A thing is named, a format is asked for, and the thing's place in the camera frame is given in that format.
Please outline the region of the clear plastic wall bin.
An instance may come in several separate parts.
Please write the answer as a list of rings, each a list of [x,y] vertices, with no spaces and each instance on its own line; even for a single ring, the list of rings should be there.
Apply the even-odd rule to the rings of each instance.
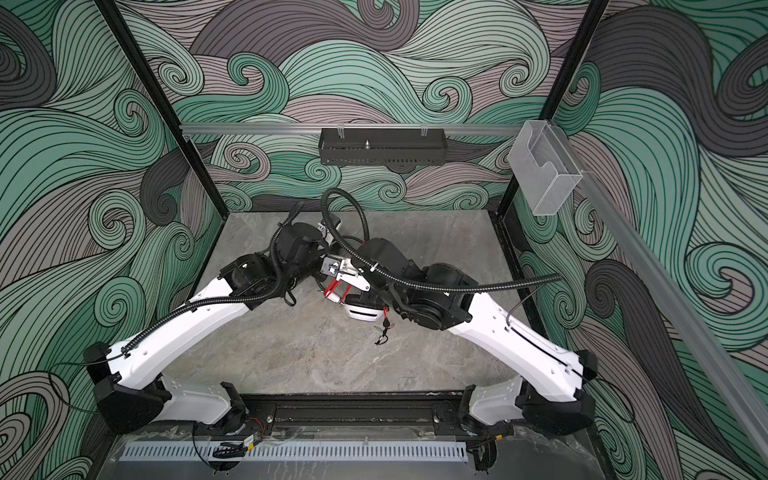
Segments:
[[[507,156],[534,216],[554,216],[583,178],[564,130],[546,120],[526,121]]]

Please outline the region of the black frame post right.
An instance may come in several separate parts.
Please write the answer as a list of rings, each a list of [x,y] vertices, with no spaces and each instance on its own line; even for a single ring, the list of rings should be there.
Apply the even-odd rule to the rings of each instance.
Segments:
[[[588,47],[596,33],[609,3],[607,1],[591,1],[588,3],[584,16],[579,24],[575,37],[566,50],[564,62],[554,81],[554,85],[547,96],[545,104],[536,120],[546,120],[555,125],[554,119],[565,98],[572,81],[575,79],[577,69],[580,67]],[[517,193],[523,193],[514,176],[505,191],[497,209],[497,215],[503,219],[510,214],[514,197]]]

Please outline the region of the aluminium rail right wall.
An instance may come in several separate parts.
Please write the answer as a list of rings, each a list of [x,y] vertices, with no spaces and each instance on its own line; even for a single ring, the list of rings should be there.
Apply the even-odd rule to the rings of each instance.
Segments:
[[[767,459],[767,406],[734,359],[722,347],[660,260],[622,215],[613,198],[586,166],[562,128],[545,123],[563,156],[581,174],[579,184],[597,214],[628,255],[638,277],[648,288],[661,313],[671,321],[692,355],[729,407],[735,420],[763,460]]]

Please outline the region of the black perforated metal tray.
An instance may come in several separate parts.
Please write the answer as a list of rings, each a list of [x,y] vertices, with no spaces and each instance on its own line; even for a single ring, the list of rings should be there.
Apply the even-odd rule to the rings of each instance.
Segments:
[[[321,162],[331,166],[442,165],[448,153],[442,129],[325,128],[318,142]]]

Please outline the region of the black frame post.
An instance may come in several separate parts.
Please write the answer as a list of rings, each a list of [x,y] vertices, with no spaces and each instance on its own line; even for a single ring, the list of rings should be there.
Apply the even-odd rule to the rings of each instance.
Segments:
[[[144,86],[149,97],[157,108],[160,117],[170,130],[170,133],[178,145],[182,156],[185,158],[192,171],[201,182],[205,192],[218,212],[219,216],[226,220],[229,210],[222,196],[219,194],[206,166],[193,142],[182,133],[181,121],[175,113],[171,103],[163,92],[159,81],[155,77],[149,62],[142,53],[140,46],[132,35],[124,17],[119,11],[115,1],[95,0],[96,7],[111,30],[127,60],[134,69],[140,83]]]
[[[588,3],[584,16],[579,24],[575,37],[566,50],[564,62],[554,81],[554,85],[547,96],[545,104],[536,120],[546,120],[555,125],[554,119],[565,98],[572,81],[575,79],[577,69],[580,67],[588,47],[596,33],[609,3],[607,1],[591,1]],[[505,191],[497,209],[497,215],[503,219],[510,214],[514,197],[517,193],[523,193],[514,176]]]

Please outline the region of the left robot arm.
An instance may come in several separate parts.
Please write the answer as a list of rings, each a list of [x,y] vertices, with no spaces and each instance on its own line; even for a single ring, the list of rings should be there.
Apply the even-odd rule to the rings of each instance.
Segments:
[[[328,246],[324,225],[286,220],[264,253],[242,255],[188,302],[140,333],[112,345],[97,342],[83,354],[98,414],[114,434],[158,422],[189,422],[214,434],[240,431],[247,407],[229,382],[178,381],[164,369],[205,337],[316,273]]]

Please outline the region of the white black headphones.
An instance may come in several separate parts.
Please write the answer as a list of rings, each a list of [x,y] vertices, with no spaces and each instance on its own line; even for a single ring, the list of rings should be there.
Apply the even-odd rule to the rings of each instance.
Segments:
[[[375,292],[361,291],[347,283],[333,280],[323,289],[323,295],[326,300],[341,305],[353,320],[390,325],[389,307]]]

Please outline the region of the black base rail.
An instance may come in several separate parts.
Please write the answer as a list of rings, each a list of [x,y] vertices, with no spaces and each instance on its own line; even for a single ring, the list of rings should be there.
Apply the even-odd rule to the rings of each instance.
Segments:
[[[550,403],[534,393],[514,396],[519,412],[486,425],[470,414],[470,391],[375,392],[325,394],[244,394],[245,411],[233,426],[204,426],[203,435],[274,435],[290,427],[420,427],[437,436],[488,438],[507,436],[516,425],[553,435],[569,435],[592,425],[595,402],[585,395],[569,403]]]

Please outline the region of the black frame post left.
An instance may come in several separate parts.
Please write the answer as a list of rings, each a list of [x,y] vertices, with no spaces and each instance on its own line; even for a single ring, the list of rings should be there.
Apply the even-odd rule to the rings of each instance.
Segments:
[[[205,192],[218,212],[219,216],[226,220],[229,210],[222,196],[219,194],[206,166],[193,142],[182,133],[181,121],[175,113],[171,103],[163,92],[159,81],[155,77],[149,62],[142,53],[140,46],[132,35],[124,17],[119,11],[115,1],[95,0],[96,7],[111,30],[127,60],[134,69],[140,83],[144,86],[149,97],[157,108],[160,117],[170,130],[170,133],[178,145],[182,156],[185,158],[192,171],[201,182]]]

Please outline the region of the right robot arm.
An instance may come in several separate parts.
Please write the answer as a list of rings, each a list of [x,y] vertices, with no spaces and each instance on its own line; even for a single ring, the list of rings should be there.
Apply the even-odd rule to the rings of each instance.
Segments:
[[[419,268],[383,238],[366,241],[352,264],[402,319],[468,340],[514,371],[505,382],[467,388],[460,417],[470,429],[524,421],[569,435],[593,424],[596,402],[585,390],[598,369],[591,352],[555,345],[461,270],[444,263]]]

